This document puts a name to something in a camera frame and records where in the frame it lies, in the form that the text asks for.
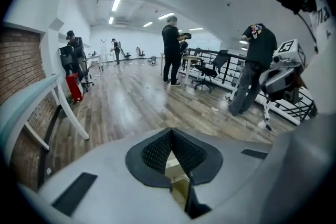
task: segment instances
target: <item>railing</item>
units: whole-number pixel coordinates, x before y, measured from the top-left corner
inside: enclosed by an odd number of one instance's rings
[[[212,68],[212,62],[218,54],[218,51],[202,50],[202,49],[189,49],[189,55],[198,55],[203,59],[203,64],[206,67]],[[231,99],[236,92],[239,85],[239,77],[243,70],[243,64],[245,63],[246,57],[242,55],[229,54],[229,60],[222,66],[219,76],[212,79],[214,84],[217,84],[223,88],[232,91]],[[190,75],[197,76],[198,70],[193,66],[190,68]],[[266,100],[264,93],[261,91],[256,99],[256,101],[264,106],[267,105],[271,110],[284,116],[294,124],[299,124],[300,122],[312,118],[317,114],[317,109],[311,98],[308,90],[301,87],[299,90],[299,97],[302,100],[297,104],[291,104],[285,100],[278,100],[275,102],[269,102]]]

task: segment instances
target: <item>sneakers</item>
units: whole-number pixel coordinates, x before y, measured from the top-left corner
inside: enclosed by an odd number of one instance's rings
[[[175,83],[175,84],[170,84],[171,86],[174,86],[174,87],[178,87],[178,86],[181,86],[181,84],[179,82]]]

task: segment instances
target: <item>wooden floor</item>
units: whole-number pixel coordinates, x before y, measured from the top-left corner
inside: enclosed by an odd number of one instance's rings
[[[233,117],[227,111],[223,88],[214,87],[209,94],[205,87],[194,90],[191,84],[171,87],[162,82],[160,65],[149,66],[144,59],[122,61],[119,66],[111,63],[101,77],[94,76],[97,67],[90,73],[95,85],[73,108],[90,139],[84,141],[67,118],[58,119],[46,159],[46,168],[53,173],[98,145],[162,127],[193,128],[210,135],[265,143],[294,128],[270,113],[273,131],[267,130],[262,110],[256,105]]]

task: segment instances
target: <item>fluorescent light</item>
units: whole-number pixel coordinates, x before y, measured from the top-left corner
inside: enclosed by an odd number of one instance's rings
[[[148,24],[145,24],[143,27],[147,27],[148,25],[151,25],[153,22],[149,22]]]
[[[118,5],[121,0],[114,0],[113,6],[112,6],[112,11],[115,12],[117,11]]]
[[[174,14],[175,14],[175,13],[170,12],[170,13],[168,13],[168,14],[166,14],[166,15],[163,15],[163,16],[159,17],[159,20],[162,20],[162,19],[167,18],[167,17],[169,17],[169,16],[172,16],[172,15],[174,15]]]

